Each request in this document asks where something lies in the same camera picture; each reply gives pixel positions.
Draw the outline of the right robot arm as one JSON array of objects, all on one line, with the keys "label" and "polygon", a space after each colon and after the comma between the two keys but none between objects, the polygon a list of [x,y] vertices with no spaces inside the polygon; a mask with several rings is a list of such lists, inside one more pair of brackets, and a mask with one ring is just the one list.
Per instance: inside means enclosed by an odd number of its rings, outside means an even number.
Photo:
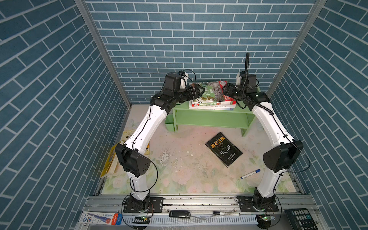
[{"label": "right robot arm", "polygon": [[266,170],[254,199],[259,203],[275,198],[275,189],[281,176],[290,169],[303,149],[303,143],[295,140],[282,125],[271,101],[264,92],[258,91],[256,76],[246,71],[238,73],[236,84],[227,84],[223,93],[237,101],[242,101],[263,126],[271,149],[263,155]]}]

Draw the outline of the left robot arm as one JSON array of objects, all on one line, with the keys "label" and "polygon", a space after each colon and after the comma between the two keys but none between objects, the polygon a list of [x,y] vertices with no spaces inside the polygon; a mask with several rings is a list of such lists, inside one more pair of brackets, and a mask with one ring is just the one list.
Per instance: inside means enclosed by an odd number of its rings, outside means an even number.
[{"label": "left robot arm", "polygon": [[184,71],[166,74],[162,89],[151,98],[148,111],[136,131],[115,148],[118,161],[130,178],[134,201],[143,202],[150,197],[151,188],[145,173],[151,160],[144,153],[159,124],[178,103],[200,98],[205,92],[204,87],[198,83],[187,84],[187,80],[189,77]]}]

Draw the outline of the green nature encyclopedia book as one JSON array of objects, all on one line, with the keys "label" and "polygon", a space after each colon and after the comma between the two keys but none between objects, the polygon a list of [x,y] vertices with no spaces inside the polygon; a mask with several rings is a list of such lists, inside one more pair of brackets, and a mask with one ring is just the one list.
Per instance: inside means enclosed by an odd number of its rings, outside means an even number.
[{"label": "green nature encyclopedia book", "polygon": [[189,108],[200,108],[205,106],[234,105],[236,101],[229,96],[225,96],[223,88],[228,84],[227,81],[208,81],[199,82],[201,87],[205,89],[201,97],[193,99],[189,102]]}]

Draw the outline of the black book yellow title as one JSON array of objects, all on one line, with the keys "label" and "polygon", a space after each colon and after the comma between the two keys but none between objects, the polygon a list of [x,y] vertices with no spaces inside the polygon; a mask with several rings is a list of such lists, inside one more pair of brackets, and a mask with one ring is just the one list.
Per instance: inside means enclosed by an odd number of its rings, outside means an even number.
[{"label": "black book yellow title", "polygon": [[229,167],[242,155],[242,151],[226,138],[222,132],[219,132],[206,142],[206,146],[226,167]]}]

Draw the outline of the white La Dame book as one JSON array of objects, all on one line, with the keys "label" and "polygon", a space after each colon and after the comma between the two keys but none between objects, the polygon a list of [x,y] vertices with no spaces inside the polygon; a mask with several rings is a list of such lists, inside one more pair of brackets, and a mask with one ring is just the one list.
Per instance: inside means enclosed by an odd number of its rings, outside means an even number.
[{"label": "white La Dame book", "polygon": [[229,105],[201,105],[196,106],[189,102],[189,109],[200,109],[200,110],[234,110],[236,104],[229,104]]}]

